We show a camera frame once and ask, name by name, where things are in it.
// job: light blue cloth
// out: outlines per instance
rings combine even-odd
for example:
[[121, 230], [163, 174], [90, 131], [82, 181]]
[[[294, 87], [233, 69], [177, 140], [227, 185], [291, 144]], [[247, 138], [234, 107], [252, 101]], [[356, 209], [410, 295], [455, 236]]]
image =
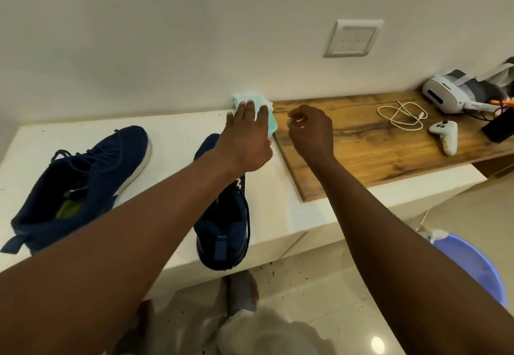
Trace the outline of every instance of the light blue cloth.
[[268, 106], [269, 114], [268, 114], [268, 137], [271, 137], [273, 133], [277, 130], [277, 121], [273, 116], [273, 103], [267, 100], [264, 96], [262, 96], [259, 92], [248, 92], [246, 94], [235, 95], [234, 96], [234, 105], [237, 110], [237, 106], [241, 102], [248, 102], [249, 100], [253, 100], [255, 104], [255, 110], [258, 111], [260, 106], [266, 105]]

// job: navy blue sneaker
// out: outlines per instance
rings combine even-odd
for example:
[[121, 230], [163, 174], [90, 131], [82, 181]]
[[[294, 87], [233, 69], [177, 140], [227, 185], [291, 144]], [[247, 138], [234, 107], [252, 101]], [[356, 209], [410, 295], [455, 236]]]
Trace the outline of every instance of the navy blue sneaker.
[[[216, 145], [219, 134], [211, 134], [196, 152], [195, 160]], [[229, 270], [246, 256], [250, 243], [250, 212], [245, 199], [245, 176], [229, 184], [194, 226], [196, 250], [204, 266]]]
[[33, 255], [108, 212], [151, 153], [140, 126], [116, 130], [86, 153], [58, 150], [11, 221], [16, 236], [0, 252], [16, 254], [26, 244]]

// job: black device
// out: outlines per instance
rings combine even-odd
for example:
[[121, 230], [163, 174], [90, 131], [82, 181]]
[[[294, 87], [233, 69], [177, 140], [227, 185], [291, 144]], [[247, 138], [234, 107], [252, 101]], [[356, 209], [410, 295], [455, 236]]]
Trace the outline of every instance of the black device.
[[509, 107], [491, 122], [486, 124], [482, 131], [493, 143], [501, 143], [514, 134], [514, 108]]

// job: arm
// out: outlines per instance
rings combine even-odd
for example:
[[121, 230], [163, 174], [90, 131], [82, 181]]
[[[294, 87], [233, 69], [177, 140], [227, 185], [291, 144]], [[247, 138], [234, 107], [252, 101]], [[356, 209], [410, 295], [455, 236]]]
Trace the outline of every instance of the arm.
[[272, 155], [267, 108], [227, 116], [216, 147], [72, 235], [0, 274], [4, 353], [101, 353], [228, 184]]
[[302, 105], [289, 135], [325, 190], [359, 273], [406, 353], [512, 353], [514, 319], [334, 157], [332, 124]]

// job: hand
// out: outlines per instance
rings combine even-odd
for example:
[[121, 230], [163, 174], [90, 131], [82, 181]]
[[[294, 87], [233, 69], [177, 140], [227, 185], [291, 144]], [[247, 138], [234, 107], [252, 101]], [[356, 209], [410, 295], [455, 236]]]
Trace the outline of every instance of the hand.
[[334, 158], [332, 120], [323, 111], [303, 104], [287, 116], [289, 137], [308, 165]]
[[227, 114], [227, 124], [215, 149], [234, 161], [238, 175], [256, 171], [266, 164], [273, 151], [268, 140], [268, 108], [262, 106], [255, 120], [253, 101], [241, 102], [235, 114]]

